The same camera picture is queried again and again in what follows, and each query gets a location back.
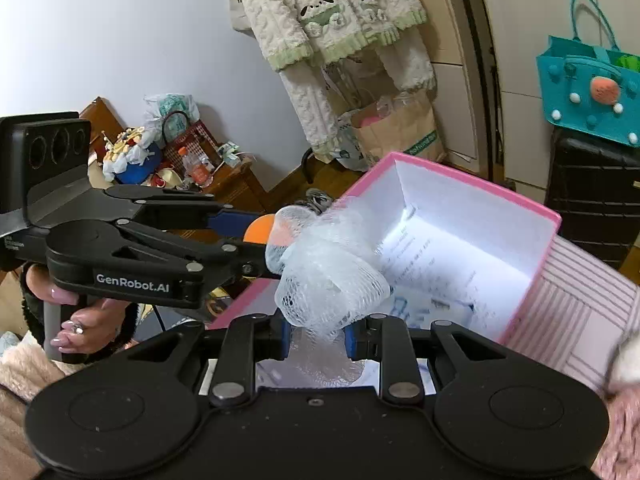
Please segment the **silver ring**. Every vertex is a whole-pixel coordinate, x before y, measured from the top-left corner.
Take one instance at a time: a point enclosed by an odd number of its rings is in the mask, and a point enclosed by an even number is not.
[[[74,324],[74,328],[73,328],[74,334],[84,333],[84,326],[82,326],[82,324],[78,323],[77,321],[73,321],[72,323]]]

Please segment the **bag handle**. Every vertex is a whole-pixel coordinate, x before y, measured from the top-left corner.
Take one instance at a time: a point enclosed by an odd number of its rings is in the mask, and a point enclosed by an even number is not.
[[[613,76],[613,79],[616,80],[617,83],[620,83],[622,81],[622,72],[620,72],[620,70],[618,70],[617,68],[613,67],[608,63],[605,63],[597,59],[593,59],[593,57],[566,56],[564,58],[564,70],[566,72],[569,72],[571,70],[569,68],[570,65],[585,65],[585,66],[591,66],[593,68],[598,68],[600,70],[604,70],[605,72],[609,72]]]
[[[168,114],[167,117],[164,118],[164,121],[162,121],[162,140],[164,140],[165,146],[168,146],[169,143],[166,141],[166,134],[164,133],[164,127],[166,126],[166,122],[169,120],[169,118],[174,116],[175,114],[184,115],[184,118],[187,119],[187,129],[191,127],[191,120],[189,119],[189,116],[186,113],[184,113],[182,110],[175,110],[170,114]]]
[[[574,41],[580,41],[580,43],[582,43],[580,36],[578,36],[578,25],[575,21],[575,1],[576,0],[571,0],[571,23],[574,26]],[[611,49],[620,51],[620,48],[616,43],[616,35],[613,33],[613,29],[611,28],[611,25],[609,25],[609,20],[607,19],[607,17],[604,15],[604,12],[602,12],[600,7],[594,0],[589,0],[589,1],[593,4],[593,7],[598,11],[598,15],[601,17],[602,22],[607,28],[607,32],[609,33],[609,39],[611,40]]]

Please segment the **red plaid handbag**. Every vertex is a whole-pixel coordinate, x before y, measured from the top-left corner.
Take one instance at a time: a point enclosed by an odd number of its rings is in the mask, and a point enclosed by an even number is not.
[[[176,137],[171,142],[167,142],[164,127],[169,118],[175,114],[184,115],[184,118],[187,121],[187,129],[183,134]],[[197,155],[198,158],[206,155],[215,166],[222,161],[218,155],[218,144],[216,139],[214,139],[213,135],[211,135],[211,132],[207,129],[204,123],[199,120],[191,124],[189,116],[181,110],[171,112],[164,118],[164,121],[162,122],[162,139],[165,143],[164,150],[162,150],[164,159],[173,164],[174,168],[183,177],[186,176],[186,174],[184,171],[184,165],[182,164],[182,157],[178,154],[178,150],[183,146],[186,146],[187,150],[189,150],[190,153]]]

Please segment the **hand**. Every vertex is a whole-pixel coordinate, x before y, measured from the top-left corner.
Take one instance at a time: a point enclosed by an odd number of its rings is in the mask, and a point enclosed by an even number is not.
[[[42,301],[58,304],[78,304],[78,295],[63,290],[53,283],[45,267],[33,265],[27,271],[27,286],[34,296]],[[78,310],[62,330],[51,340],[51,345],[65,354],[93,354],[102,350],[120,333],[125,309],[129,301],[102,298],[87,308]],[[80,325],[81,334],[74,333]]]

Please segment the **teal tote bag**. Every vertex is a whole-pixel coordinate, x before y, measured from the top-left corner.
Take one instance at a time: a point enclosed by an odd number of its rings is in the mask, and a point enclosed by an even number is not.
[[[595,1],[611,48],[585,44],[578,36],[576,0],[571,0],[574,38],[549,37],[538,56],[546,120],[556,126],[640,146],[640,57],[620,52],[608,20]]]

